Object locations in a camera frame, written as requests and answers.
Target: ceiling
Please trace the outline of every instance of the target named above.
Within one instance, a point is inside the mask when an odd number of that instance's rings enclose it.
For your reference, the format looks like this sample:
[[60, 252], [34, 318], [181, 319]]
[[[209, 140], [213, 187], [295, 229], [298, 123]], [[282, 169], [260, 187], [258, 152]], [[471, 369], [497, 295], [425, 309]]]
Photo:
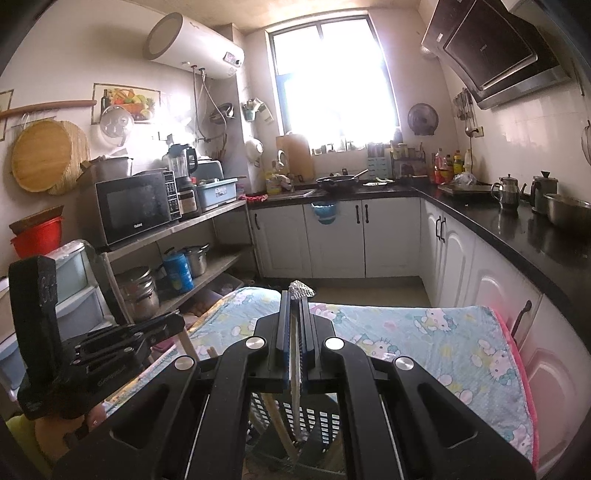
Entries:
[[417, 8], [420, 0], [133, 0], [163, 14], [179, 12], [213, 28], [234, 23], [247, 34], [292, 18], [348, 8]]

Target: hello kitty blanket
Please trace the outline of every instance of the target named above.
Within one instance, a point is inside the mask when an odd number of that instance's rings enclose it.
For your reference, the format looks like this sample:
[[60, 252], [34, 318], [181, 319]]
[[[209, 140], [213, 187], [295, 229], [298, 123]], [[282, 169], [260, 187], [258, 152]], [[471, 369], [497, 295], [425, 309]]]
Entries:
[[[279, 311], [274, 290], [245, 287], [216, 303], [190, 331], [199, 357], [221, 354], [251, 336], [256, 321]], [[468, 405], [537, 467], [535, 409], [517, 347], [505, 325], [486, 307], [406, 309], [310, 302], [310, 311], [332, 320], [338, 337], [377, 358], [408, 355]], [[162, 371], [172, 347], [111, 398], [108, 413]]]

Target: window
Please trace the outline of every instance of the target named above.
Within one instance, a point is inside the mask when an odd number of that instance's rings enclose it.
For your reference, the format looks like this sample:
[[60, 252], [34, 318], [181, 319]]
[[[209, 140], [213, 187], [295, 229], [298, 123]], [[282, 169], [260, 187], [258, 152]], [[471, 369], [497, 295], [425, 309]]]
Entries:
[[399, 126], [382, 51], [367, 17], [271, 34], [284, 131], [312, 148], [387, 142]]

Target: black countertop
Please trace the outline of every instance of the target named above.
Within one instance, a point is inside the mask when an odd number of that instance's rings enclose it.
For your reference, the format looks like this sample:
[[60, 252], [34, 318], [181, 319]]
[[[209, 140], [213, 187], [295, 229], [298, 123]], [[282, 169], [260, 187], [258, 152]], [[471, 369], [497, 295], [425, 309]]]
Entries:
[[520, 270], [566, 317], [591, 351], [591, 242], [565, 233], [521, 202], [517, 214], [501, 213], [497, 202], [457, 199], [432, 185], [392, 185], [328, 195], [314, 191], [307, 197], [283, 196], [250, 206], [252, 210], [301, 205], [318, 200], [366, 200], [421, 197], [454, 217], [495, 247]]

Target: microwave door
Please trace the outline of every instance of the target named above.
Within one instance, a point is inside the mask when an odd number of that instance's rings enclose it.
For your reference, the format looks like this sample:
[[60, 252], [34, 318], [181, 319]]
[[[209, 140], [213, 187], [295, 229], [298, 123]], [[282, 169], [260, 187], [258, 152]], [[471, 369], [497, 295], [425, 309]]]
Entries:
[[162, 173], [100, 182], [96, 193], [108, 245], [171, 220]]

